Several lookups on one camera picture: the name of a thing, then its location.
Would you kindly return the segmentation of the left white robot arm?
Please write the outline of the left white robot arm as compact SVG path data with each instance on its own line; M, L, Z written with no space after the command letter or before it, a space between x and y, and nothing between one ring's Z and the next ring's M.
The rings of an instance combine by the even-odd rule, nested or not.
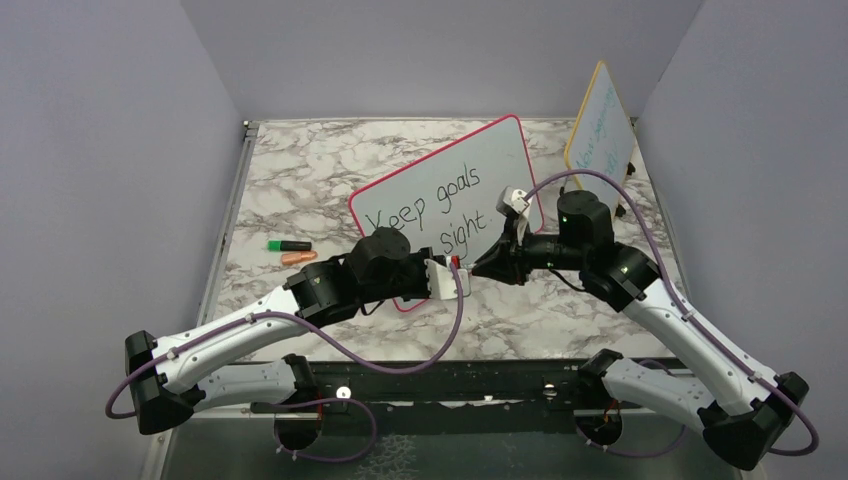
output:
M141 330L125 340L125 366L138 430L152 435L187 421L196 410L226 403L273 402L298 411L314 384L286 367L241 375L229 386L235 360L271 343L354 318L365 305L400 298L454 299L467 275L458 261L429 247L412 250L397 229L379 227L343 255L310 263L260 300L191 330L155 337Z

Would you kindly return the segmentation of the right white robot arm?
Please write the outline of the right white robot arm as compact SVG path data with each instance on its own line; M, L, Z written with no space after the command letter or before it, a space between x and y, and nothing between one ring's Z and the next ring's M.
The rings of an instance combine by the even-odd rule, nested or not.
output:
M683 299L656 261L616 241L611 212L595 194L561 194L557 234L530 232L530 205L519 189L505 189L497 208L504 229L474 263L475 276L522 285L535 270L575 271L588 294L651 332L692 373L675 378L602 350L578 372L585 404L638 404L699 434L738 469L759 464L807 395L803 378L779 374L738 347Z

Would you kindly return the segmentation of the pink framed whiteboard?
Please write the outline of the pink framed whiteboard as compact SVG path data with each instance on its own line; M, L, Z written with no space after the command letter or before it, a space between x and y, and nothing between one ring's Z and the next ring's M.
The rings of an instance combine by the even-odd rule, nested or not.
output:
M502 233L503 190L535 183L520 120L506 115L358 189L348 207L363 235L393 227L413 250L430 247L467 267Z

